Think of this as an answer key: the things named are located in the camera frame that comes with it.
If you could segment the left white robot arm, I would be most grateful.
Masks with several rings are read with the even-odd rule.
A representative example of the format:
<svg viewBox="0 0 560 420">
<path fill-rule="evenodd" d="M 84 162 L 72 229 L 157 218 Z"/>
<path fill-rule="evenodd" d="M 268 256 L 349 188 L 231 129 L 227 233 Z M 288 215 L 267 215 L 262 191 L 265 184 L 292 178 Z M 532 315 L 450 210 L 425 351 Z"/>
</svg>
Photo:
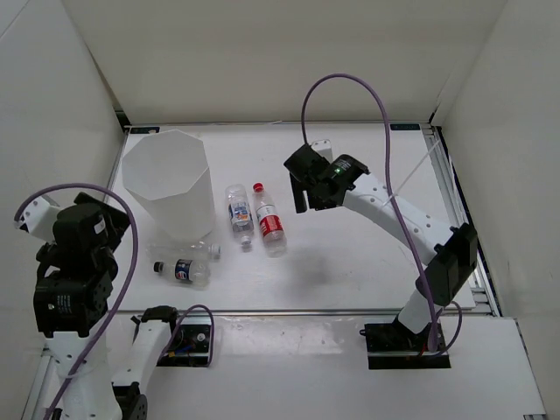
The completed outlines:
<svg viewBox="0 0 560 420">
<path fill-rule="evenodd" d="M 162 350 L 184 338 L 178 312 L 147 309 L 136 325 L 123 366 L 108 361 L 106 320 L 118 273 L 114 252 L 130 226 L 127 214 L 84 192 L 47 222 L 53 238 L 38 251 L 33 296 L 38 330 L 56 363 L 59 394 L 49 419 L 145 419 L 145 388 Z"/>
</svg>

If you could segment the clear bottle blue orange label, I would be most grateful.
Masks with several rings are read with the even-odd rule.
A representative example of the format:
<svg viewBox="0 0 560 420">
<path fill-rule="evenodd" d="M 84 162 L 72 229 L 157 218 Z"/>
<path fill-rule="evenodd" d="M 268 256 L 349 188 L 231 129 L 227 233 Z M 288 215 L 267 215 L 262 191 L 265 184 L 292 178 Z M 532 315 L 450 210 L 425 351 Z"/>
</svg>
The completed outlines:
<svg viewBox="0 0 560 420">
<path fill-rule="evenodd" d="M 252 248 L 255 225 L 246 189 L 241 184 L 230 185 L 225 194 L 233 237 L 243 251 L 249 251 Z"/>
</svg>

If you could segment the clear Pepsi bottle black cap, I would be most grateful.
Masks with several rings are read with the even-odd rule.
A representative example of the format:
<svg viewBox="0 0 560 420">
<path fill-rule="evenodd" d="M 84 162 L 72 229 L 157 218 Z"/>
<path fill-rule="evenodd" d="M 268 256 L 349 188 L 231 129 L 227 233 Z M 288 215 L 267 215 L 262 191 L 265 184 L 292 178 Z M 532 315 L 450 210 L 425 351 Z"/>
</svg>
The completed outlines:
<svg viewBox="0 0 560 420">
<path fill-rule="evenodd" d="M 205 289 L 210 281 L 209 262 L 174 258 L 167 261 L 155 261 L 153 271 L 166 282 L 194 289 Z"/>
</svg>

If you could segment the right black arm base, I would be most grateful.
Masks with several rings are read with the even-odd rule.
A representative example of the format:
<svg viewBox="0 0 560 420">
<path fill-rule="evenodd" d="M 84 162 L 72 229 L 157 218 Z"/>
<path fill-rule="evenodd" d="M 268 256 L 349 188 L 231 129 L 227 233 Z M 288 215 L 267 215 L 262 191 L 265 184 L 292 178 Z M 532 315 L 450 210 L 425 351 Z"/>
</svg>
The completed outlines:
<svg viewBox="0 0 560 420">
<path fill-rule="evenodd" d="M 422 332 L 409 335 L 393 323 L 365 324 L 360 336 L 366 341 L 370 370 L 447 369 L 451 367 L 445 336 L 437 326 L 437 348 L 428 350 L 426 326 Z"/>
</svg>

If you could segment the clear bottle red label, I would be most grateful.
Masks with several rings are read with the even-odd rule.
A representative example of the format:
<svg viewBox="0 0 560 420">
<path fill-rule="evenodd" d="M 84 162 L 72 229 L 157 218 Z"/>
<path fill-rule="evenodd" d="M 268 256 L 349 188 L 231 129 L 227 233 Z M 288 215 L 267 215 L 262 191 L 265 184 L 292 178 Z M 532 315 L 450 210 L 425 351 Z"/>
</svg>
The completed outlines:
<svg viewBox="0 0 560 420">
<path fill-rule="evenodd" d="M 286 251 L 284 226 L 276 204 L 262 183 L 253 184 L 255 215 L 264 247 L 269 256 L 280 256 Z"/>
</svg>

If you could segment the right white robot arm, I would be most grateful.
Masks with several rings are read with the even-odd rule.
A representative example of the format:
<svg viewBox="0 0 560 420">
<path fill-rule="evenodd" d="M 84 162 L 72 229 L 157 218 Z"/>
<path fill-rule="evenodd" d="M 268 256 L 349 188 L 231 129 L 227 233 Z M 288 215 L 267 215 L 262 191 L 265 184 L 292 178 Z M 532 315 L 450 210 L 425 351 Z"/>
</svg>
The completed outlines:
<svg viewBox="0 0 560 420">
<path fill-rule="evenodd" d="M 411 350 L 424 340 L 432 317 L 448 306 L 477 267 L 478 234 L 470 223 L 454 227 L 397 198 L 356 158 L 329 161 L 309 144 L 284 162 L 296 211 L 344 207 L 372 221 L 407 246 L 421 275 L 393 328 L 394 342 Z"/>
</svg>

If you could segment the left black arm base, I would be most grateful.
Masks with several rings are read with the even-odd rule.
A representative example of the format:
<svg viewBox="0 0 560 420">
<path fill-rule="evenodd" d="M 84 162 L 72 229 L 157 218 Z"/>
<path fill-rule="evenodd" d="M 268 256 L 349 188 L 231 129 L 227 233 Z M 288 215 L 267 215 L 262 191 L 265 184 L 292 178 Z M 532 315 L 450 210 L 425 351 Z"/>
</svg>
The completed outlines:
<svg viewBox="0 0 560 420">
<path fill-rule="evenodd" d="M 208 368 L 214 350 L 213 329 L 208 316 L 185 318 L 170 348 L 157 362 L 158 367 Z"/>
</svg>

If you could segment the clear bottle white cap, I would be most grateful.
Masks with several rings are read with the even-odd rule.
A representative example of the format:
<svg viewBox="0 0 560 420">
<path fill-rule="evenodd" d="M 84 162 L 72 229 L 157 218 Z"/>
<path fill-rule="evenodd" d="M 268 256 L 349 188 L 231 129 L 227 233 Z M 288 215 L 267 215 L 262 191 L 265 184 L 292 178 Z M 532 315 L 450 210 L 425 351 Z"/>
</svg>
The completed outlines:
<svg viewBox="0 0 560 420">
<path fill-rule="evenodd" d="M 161 261 L 164 259 L 216 261 L 221 258 L 221 246 L 219 244 L 203 241 L 152 243 L 148 245 L 147 251 L 154 260 Z"/>
</svg>

